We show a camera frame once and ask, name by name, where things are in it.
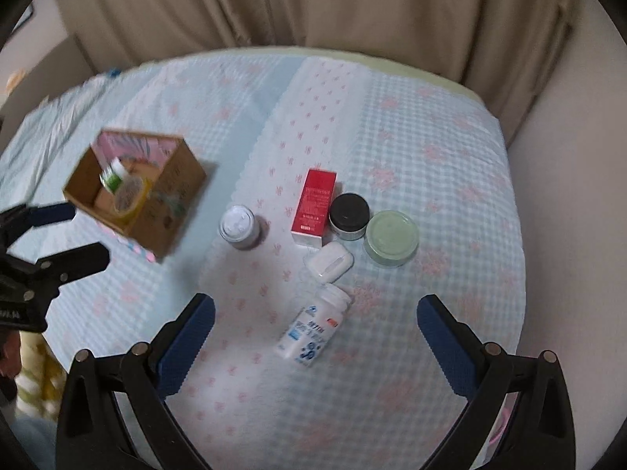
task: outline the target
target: green jar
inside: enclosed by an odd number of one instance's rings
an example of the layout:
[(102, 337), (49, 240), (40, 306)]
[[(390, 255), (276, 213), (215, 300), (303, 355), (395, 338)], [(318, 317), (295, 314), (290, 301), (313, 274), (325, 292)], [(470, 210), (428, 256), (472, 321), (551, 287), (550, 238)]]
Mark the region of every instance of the green jar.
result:
[(377, 265), (394, 268), (412, 259), (418, 242), (416, 223), (400, 211), (383, 210), (368, 223), (364, 247)]

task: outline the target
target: small container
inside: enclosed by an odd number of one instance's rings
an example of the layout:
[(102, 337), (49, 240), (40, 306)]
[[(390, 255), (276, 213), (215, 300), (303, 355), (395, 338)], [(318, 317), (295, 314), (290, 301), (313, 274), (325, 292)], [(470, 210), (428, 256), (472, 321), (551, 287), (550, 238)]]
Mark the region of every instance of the small container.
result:
[(240, 251), (252, 248), (261, 234), (255, 214), (244, 205), (234, 205), (225, 211), (218, 230), (224, 240)]
[(312, 303), (302, 309), (279, 340), (275, 351), (284, 359), (310, 366), (344, 320), (350, 297), (333, 284), (324, 284)]
[(292, 238), (299, 246), (322, 249), (322, 235), (327, 226), (336, 176), (322, 170), (307, 172), (292, 224)]
[(129, 172), (116, 157), (109, 167), (100, 174), (100, 183), (111, 194), (115, 194), (122, 182), (129, 177)]
[(115, 187), (114, 214), (118, 223), (126, 224), (146, 202), (152, 182), (139, 175), (127, 175)]
[(400, 211), (383, 210), (368, 223), (364, 248), (380, 267), (395, 268), (412, 259), (418, 242), (416, 223)]
[(320, 282), (334, 282), (353, 266), (355, 258), (339, 242), (329, 242), (305, 265)]
[(340, 194), (331, 203), (328, 221), (331, 229), (342, 240), (360, 239), (366, 233), (366, 226), (370, 221), (368, 202), (359, 194)]

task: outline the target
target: bed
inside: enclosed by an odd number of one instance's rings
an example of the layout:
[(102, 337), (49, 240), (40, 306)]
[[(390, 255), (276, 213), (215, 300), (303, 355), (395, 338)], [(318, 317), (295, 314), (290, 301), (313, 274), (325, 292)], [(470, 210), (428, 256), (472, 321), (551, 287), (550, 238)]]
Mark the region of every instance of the bed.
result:
[[(520, 225), (497, 119), (470, 90), (357, 54), (238, 49), (95, 76), (26, 116), (0, 157), (0, 208), (60, 201), (102, 127), (182, 134), (209, 173), (180, 241), (151, 263), (84, 214), (26, 234), (29, 259), (95, 240), (104, 273), (64, 287), (46, 339), (73, 355), (149, 341), (197, 291), (217, 322), (168, 405), (216, 469), (416, 468), (465, 402), (450, 392), (415, 323), (436, 293), (484, 341), (510, 353), (525, 312)], [(361, 241), (338, 284), (347, 321), (308, 370), (272, 351), (312, 296), (290, 225), (310, 167), (336, 171), (373, 211), (396, 209), (420, 230), (418, 254), (377, 268)], [(231, 204), (263, 221), (262, 245), (236, 251), (216, 232)]]

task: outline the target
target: black lid jar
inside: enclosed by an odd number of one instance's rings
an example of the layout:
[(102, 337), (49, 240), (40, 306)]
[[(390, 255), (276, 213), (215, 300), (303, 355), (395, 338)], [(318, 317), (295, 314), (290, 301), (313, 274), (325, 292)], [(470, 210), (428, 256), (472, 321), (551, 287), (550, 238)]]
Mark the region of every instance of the black lid jar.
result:
[(342, 240), (357, 240), (366, 233), (370, 207), (359, 194), (340, 194), (328, 209), (328, 220)]

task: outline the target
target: blue gripper pad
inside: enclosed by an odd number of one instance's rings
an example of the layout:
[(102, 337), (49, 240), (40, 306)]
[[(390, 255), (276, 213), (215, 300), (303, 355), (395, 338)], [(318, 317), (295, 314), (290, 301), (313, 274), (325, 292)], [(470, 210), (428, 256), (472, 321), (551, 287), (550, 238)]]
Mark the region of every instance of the blue gripper pad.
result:
[(213, 299), (203, 293), (197, 293), (192, 301), (197, 299), (199, 303), (192, 313), (183, 311), (181, 314), (188, 316), (187, 320), (157, 364), (156, 389), (161, 400), (181, 389), (187, 372), (216, 321)]
[(31, 209), (29, 223), (33, 226), (46, 226), (56, 222), (68, 221), (76, 214), (76, 208), (71, 203), (57, 203)]
[(453, 392), (470, 400), (478, 387), (477, 369), (449, 326), (451, 320), (458, 323), (435, 295), (427, 295), (418, 301), (416, 321), (422, 335)]

